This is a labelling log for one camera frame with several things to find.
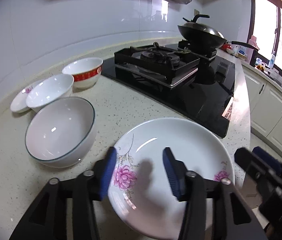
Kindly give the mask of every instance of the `white bowl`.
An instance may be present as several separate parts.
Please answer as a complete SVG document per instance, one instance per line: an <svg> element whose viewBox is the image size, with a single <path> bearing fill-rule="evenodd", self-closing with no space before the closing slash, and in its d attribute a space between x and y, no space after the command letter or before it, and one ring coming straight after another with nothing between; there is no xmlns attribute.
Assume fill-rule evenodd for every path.
<svg viewBox="0 0 282 240"><path fill-rule="evenodd" d="M66 74L58 74L42 81L28 94L27 107L38 112L57 98L70 96L73 81L73 76Z"/></svg>
<svg viewBox="0 0 282 240"><path fill-rule="evenodd" d="M19 92L18 95L11 102L10 110L14 113L23 113L29 110L29 107L26 105L26 99L28 94L35 88L38 84L40 84L43 80L38 80L33 82L30 86L25 87L23 90Z"/></svg>
<svg viewBox="0 0 282 240"><path fill-rule="evenodd" d="M96 113L79 97L59 98L40 110L30 122L25 144L30 156L54 168L80 161L96 138Z"/></svg>
<svg viewBox="0 0 282 240"><path fill-rule="evenodd" d="M74 77L75 88L92 87L101 75L103 60L98 57L87 57L65 66L63 74L70 74Z"/></svg>

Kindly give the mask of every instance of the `stove burner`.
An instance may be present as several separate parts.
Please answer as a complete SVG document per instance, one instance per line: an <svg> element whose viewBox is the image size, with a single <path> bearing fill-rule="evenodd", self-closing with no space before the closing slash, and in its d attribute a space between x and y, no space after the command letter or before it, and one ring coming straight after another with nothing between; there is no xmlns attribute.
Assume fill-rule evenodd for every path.
<svg viewBox="0 0 282 240"><path fill-rule="evenodd" d="M208 62L214 60L216 56L216 49L210 49L210 50L202 49L200 44L197 44L195 42L182 40L179 41L178 47L183 50L188 49L192 53L200 57L201 59L207 60Z"/></svg>
<svg viewBox="0 0 282 240"><path fill-rule="evenodd" d="M180 57L173 54L172 52L169 53L155 49L151 51L143 51L140 55L140 58L161 64L166 64L167 60L169 60L171 61L173 66L177 66L180 63Z"/></svg>
<svg viewBox="0 0 282 240"><path fill-rule="evenodd" d="M171 49L153 45L125 48L114 53L118 68L133 72L169 88L175 87L193 75L199 57L189 49Z"/></svg>

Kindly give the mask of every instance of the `gas stove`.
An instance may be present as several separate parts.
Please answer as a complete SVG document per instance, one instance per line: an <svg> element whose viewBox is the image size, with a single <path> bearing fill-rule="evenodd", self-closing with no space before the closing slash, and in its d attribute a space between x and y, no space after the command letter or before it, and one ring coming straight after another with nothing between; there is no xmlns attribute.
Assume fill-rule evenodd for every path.
<svg viewBox="0 0 282 240"><path fill-rule="evenodd" d="M190 50L193 48L187 41L164 47L155 42L125 48L104 60L102 75L163 103L223 138L231 118L235 64L216 56L216 50L199 54Z"/></svg>
<svg viewBox="0 0 282 240"><path fill-rule="evenodd" d="M157 42L114 53L116 67L173 88L198 70L200 58L188 49L171 49Z"/></svg>

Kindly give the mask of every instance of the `metal screw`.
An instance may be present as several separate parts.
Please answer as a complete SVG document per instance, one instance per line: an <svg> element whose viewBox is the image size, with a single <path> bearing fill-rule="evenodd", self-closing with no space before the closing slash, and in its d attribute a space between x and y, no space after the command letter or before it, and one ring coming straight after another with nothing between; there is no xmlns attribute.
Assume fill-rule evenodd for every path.
<svg viewBox="0 0 282 240"><path fill-rule="evenodd" d="M194 178L197 174L194 171L187 171L185 175L188 177Z"/></svg>
<svg viewBox="0 0 282 240"><path fill-rule="evenodd" d="M56 185L59 183L59 179L58 178L52 178L49 180L49 184L51 185Z"/></svg>
<svg viewBox="0 0 282 240"><path fill-rule="evenodd" d="M94 174L94 172L92 170L86 170L83 173L83 176L90 177L90 176L93 176L93 174Z"/></svg>
<svg viewBox="0 0 282 240"><path fill-rule="evenodd" d="M270 173L270 175L272 175L272 176L276 175L275 171L273 171L272 169L269 169L268 173Z"/></svg>
<svg viewBox="0 0 282 240"><path fill-rule="evenodd" d="M279 196L282 195L282 190L280 187L276 187L275 191Z"/></svg>
<svg viewBox="0 0 282 240"><path fill-rule="evenodd" d="M223 178L223 179L221 179L221 182L222 182L224 185L230 185L230 184L231 184L231 180L228 179L228 178Z"/></svg>

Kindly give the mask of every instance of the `wok lid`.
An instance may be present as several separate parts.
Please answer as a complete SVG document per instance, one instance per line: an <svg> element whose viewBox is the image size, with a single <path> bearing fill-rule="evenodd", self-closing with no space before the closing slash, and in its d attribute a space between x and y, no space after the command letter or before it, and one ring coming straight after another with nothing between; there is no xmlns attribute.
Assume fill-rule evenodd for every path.
<svg viewBox="0 0 282 240"><path fill-rule="evenodd" d="M224 36L220 32L218 32L216 29L214 29L210 26L207 26L205 24L202 24L202 23L197 23L196 21L200 17L210 18L210 16L206 15L206 14L197 14L196 16L194 16L194 18L191 21L183 18L183 20L185 20L186 23L183 24L182 26L188 27L188 28L191 28L191 29L195 29L195 30L199 30L199 31L203 31L203 32L206 32L206 33L210 33L212 35L215 35L215 36L218 36L218 37L224 39Z"/></svg>

